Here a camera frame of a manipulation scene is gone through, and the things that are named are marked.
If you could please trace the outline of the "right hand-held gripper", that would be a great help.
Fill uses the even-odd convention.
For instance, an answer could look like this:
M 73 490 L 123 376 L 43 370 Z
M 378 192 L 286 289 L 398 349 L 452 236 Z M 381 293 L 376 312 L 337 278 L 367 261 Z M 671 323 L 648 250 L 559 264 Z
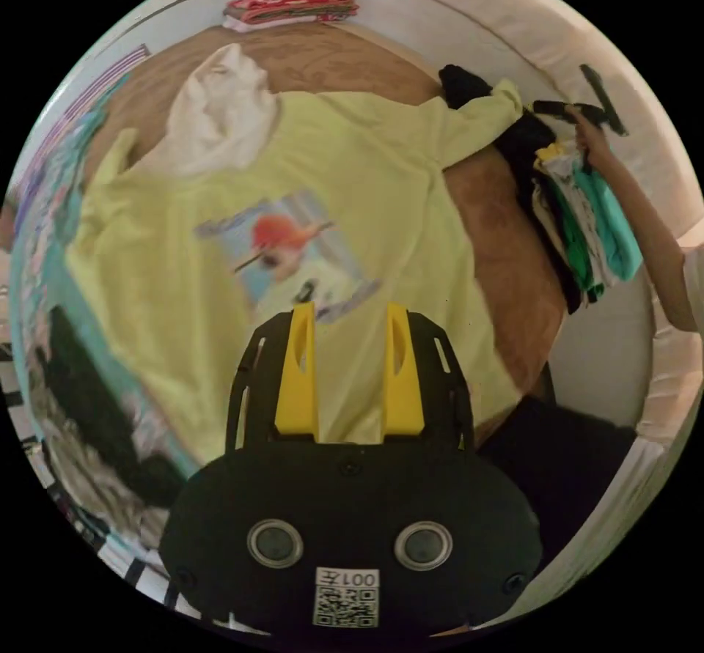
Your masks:
M 602 128 L 609 123 L 605 110 L 599 106 L 586 103 L 568 104 L 556 100 L 534 100 L 532 102 L 532 112 L 537 115 L 557 119 L 570 125 L 575 125 L 576 120 L 574 116 L 567 110 L 569 106 L 574 107 L 586 120 L 598 128 Z

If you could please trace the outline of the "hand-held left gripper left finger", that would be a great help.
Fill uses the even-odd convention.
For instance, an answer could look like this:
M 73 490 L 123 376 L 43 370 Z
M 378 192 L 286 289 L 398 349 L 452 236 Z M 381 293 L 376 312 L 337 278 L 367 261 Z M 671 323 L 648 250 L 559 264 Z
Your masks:
M 297 305 L 290 315 L 274 426 L 284 438 L 318 438 L 315 307 L 310 302 Z

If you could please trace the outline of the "person's right hand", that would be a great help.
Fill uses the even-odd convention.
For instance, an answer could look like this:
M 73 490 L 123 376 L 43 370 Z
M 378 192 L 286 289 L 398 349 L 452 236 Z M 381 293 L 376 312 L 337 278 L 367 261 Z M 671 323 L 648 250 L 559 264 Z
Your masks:
M 577 107 L 567 105 L 565 111 L 574 119 L 578 148 L 587 156 L 588 163 L 600 174 L 606 176 L 610 166 L 615 162 L 606 136 Z

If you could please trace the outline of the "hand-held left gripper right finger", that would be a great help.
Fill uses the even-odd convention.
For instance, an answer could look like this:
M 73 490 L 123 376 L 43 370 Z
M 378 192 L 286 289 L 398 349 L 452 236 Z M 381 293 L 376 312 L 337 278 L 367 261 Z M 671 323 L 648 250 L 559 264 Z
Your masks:
M 386 309 L 382 435 L 419 437 L 425 428 L 411 327 L 406 308 Z

